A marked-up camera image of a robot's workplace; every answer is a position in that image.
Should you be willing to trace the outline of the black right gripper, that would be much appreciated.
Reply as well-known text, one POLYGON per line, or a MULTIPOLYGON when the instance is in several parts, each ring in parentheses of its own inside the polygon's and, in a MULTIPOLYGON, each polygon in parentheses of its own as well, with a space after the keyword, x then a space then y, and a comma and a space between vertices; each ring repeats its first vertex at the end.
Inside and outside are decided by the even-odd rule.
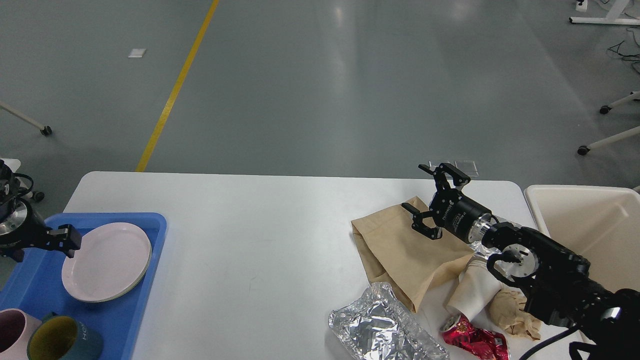
POLYGON ((450 162, 441 162, 437 166, 419 164, 418 168, 433 177, 436 191, 429 210, 420 211, 411 203, 401 203, 401 207, 411 214, 412 230, 428 239, 438 240, 444 228, 468 245, 477 242, 482 235, 473 235, 474 228, 488 223, 493 213, 461 192, 471 178, 450 162), (425 224, 425 219, 431 218, 435 227, 425 224))

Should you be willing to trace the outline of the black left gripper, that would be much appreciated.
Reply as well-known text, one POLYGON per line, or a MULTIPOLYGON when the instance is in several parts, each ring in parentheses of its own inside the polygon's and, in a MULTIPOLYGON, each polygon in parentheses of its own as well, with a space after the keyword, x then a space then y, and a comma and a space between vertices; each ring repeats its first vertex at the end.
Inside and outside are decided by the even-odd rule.
POLYGON ((71 224, 58 228, 46 226, 30 202, 16 201, 15 210, 0 224, 0 255, 20 264, 25 259, 25 248, 57 251, 73 259, 82 247, 83 236, 71 224))

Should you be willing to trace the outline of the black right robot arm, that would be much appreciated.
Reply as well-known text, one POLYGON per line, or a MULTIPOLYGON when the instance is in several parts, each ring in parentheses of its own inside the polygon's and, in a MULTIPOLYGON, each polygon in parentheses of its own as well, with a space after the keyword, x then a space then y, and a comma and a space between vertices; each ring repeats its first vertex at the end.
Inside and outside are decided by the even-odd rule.
POLYGON ((431 240, 443 231, 457 237, 486 258, 489 273, 526 297, 524 310, 546 325, 565 331, 530 348, 537 351, 581 332, 589 342, 568 346, 572 360, 630 360, 639 354, 640 296, 635 289, 616 292, 590 279, 590 262, 582 255, 531 227, 500 218, 466 196, 471 178, 449 162, 419 164, 434 178, 435 192, 427 210, 403 202, 414 231, 431 240))

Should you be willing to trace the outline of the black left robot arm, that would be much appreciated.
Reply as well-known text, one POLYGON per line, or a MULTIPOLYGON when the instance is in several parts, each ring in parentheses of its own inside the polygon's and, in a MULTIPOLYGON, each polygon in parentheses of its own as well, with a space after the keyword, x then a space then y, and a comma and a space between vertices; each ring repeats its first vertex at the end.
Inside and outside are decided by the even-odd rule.
POLYGON ((71 224, 48 227, 24 198, 31 190, 20 185, 19 177, 29 178, 14 173, 1 161, 0 255, 21 263, 25 249, 35 248, 58 251, 73 259, 81 249, 82 235, 71 224))

